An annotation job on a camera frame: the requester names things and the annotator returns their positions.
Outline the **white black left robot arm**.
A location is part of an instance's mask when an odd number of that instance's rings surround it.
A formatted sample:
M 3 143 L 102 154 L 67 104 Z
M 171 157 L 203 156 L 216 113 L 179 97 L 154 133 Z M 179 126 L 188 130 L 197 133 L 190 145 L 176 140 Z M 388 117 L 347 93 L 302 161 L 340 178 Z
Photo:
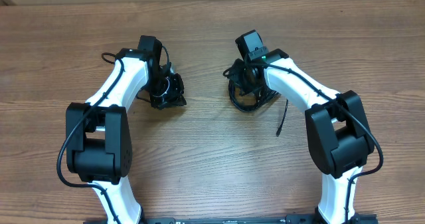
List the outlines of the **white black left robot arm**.
M 186 105 L 181 76 L 170 61 L 159 63 L 166 52 L 161 45 L 102 53 L 102 59 L 114 65 L 108 79 L 87 101 L 72 102 L 66 109 L 66 139 L 56 161 L 57 175 L 68 187 L 93 189 L 107 214 L 106 223 L 146 222 L 128 177 L 128 110 L 142 90 L 149 93 L 152 108 Z

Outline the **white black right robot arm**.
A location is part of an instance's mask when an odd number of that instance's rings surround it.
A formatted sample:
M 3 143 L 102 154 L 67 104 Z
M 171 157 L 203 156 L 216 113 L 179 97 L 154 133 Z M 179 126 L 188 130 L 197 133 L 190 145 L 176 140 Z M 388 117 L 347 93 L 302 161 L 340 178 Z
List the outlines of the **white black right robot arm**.
M 229 98 L 251 112 L 281 94 L 305 115 L 309 154 L 322 173 L 321 199 L 312 223 L 375 223 L 354 210 L 357 180 L 368 156 L 381 152 L 363 103 L 352 90 L 340 93 L 314 80 L 283 51 L 246 53 L 223 72 Z

